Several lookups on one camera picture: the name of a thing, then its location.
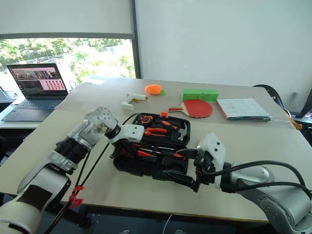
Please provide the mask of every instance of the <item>green block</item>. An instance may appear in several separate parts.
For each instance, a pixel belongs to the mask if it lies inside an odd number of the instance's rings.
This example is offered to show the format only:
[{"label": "green block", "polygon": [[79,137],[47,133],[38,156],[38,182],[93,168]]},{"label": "green block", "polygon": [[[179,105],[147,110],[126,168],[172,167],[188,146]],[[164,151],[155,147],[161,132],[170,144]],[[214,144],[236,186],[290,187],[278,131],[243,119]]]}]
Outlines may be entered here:
[{"label": "green block", "polygon": [[219,92],[217,89],[183,89],[182,100],[216,101],[218,96]]}]

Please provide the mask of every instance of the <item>red paddle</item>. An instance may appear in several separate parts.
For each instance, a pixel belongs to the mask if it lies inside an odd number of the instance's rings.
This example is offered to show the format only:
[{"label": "red paddle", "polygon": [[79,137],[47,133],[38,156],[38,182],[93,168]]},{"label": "red paddle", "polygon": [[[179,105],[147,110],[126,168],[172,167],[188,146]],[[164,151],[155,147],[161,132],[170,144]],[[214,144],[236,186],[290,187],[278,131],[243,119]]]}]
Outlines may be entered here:
[{"label": "red paddle", "polygon": [[168,112],[181,111],[192,118],[206,118],[213,112],[212,106],[203,100],[185,100],[181,106],[168,107]]}]

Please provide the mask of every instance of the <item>cable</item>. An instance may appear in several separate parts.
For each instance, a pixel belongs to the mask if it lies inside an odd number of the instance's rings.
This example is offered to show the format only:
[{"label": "cable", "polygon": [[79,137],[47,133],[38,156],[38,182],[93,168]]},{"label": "cable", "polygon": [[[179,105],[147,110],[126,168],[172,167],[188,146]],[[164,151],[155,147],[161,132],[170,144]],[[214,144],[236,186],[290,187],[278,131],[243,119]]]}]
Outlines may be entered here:
[{"label": "cable", "polygon": [[302,189],[309,197],[309,199],[311,200],[312,198],[312,194],[310,193],[310,190],[307,189],[305,186],[301,185],[301,184],[297,184],[297,183],[292,183],[292,182],[270,182],[270,183],[261,183],[261,184],[255,184],[255,185],[247,185],[247,186],[243,186],[240,188],[236,188],[236,191],[244,191],[244,190],[249,190],[249,189],[256,189],[256,188],[261,188],[261,187],[269,187],[269,186],[282,186],[282,185],[286,185],[286,186],[294,186],[297,188]]},{"label": "cable", "polygon": [[173,214],[171,214],[171,215],[169,216],[169,218],[167,219],[167,222],[166,222],[166,224],[165,224],[164,230],[162,231],[162,234],[165,234],[166,226],[167,226],[167,224],[168,224],[169,219],[171,218],[171,216],[173,216]]},{"label": "cable", "polygon": [[270,160],[263,160],[263,161],[255,161],[255,162],[248,162],[248,163],[244,163],[244,164],[240,164],[234,167],[230,167],[221,171],[217,171],[217,172],[207,172],[207,170],[205,168],[203,168],[203,174],[206,176],[221,176],[230,172],[234,172],[234,171],[238,171],[244,168],[248,168],[248,167],[254,167],[254,166],[259,166],[259,165],[278,165],[278,166],[283,166],[286,167],[288,169],[290,169],[298,178],[299,182],[301,185],[306,186],[301,174],[299,173],[299,171],[293,167],[290,164],[284,163],[284,162],[279,162],[279,161],[270,161]]},{"label": "cable", "polygon": [[[132,118],[133,116],[137,115],[137,113],[134,113],[133,115],[129,116],[123,123],[122,125],[124,125],[130,118]],[[103,154],[105,153],[107,147],[109,146],[109,143],[107,143],[107,145],[104,147],[104,149],[102,150],[102,152],[100,153],[100,155],[98,156],[97,160],[95,161],[95,163],[93,164],[92,168],[90,169],[89,173],[87,174],[87,176],[85,177],[85,179],[83,180],[83,182],[81,183],[81,186],[83,186],[85,184],[85,182],[87,181],[87,179],[89,178],[89,176],[91,175],[92,171],[94,170],[94,168],[96,167],[96,165],[98,164],[98,162],[100,161],[100,159],[102,158]],[[86,165],[86,162],[89,158],[90,152],[88,152],[85,161],[83,162],[81,171],[79,173],[79,176],[77,178],[75,187],[77,187],[79,185],[79,181],[82,175],[82,172],[84,170],[84,167]],[[58,224],[58,222],[62,219],[62,217],[64,216],[65,212],[69,209],[69,207],[71,206],[72,202],[71,201],[67,201],[67,203],[62,207],[62,209],[57,213],[57,215],[55,216],[53,222],[51,223],[51,225],[47,228],[47,230],[44,232],[45,234],[49,234],[54,228],[55,226]]]}]

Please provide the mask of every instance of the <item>toolbox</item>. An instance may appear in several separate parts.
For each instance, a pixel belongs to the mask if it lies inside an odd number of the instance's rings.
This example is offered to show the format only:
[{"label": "toolbox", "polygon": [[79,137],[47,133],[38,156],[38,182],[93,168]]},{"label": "toolbox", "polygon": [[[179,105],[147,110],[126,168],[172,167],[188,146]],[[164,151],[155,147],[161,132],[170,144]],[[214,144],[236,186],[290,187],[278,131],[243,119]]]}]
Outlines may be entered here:
[{"label": "toolbox", "polygon": [[185,149],[190,140],[189,121],[140,113],[133,124],[143,125],[145,133],[140,143],[133,143],[138,150],[136,155],[129,156],[120,147],[115,148],[112,157],[118,170],[137,176],[152,176],[158,180],[171,180],[164,173],[166,170],[175,170],[184,175],[187,173],[188,159],[176,152]]}]

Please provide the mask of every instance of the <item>floor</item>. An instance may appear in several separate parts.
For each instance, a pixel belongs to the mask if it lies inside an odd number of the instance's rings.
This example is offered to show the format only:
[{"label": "floor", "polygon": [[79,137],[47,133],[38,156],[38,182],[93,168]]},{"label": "floor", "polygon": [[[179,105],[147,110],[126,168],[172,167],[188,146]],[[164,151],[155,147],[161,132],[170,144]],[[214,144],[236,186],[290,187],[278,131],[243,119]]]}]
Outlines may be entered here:
[{"label": "floor", "polygon": [[[4,196],[4,202],[11,199],[10,196]],[[119,234],[124,230],[130,230],[131,234],[162,234],[166,223],[166,221],[157,222],[152,219],[103,214],[89,214],[89,217],[92,220],[89,229],[61,220],[51,234]],[[38,234],[44,233],[53,219],[53,215],[45,213]],[[169,221],[165,234],[174,234],[176,230],[183,230],[187,234],[235,234],[236,227]]]}]

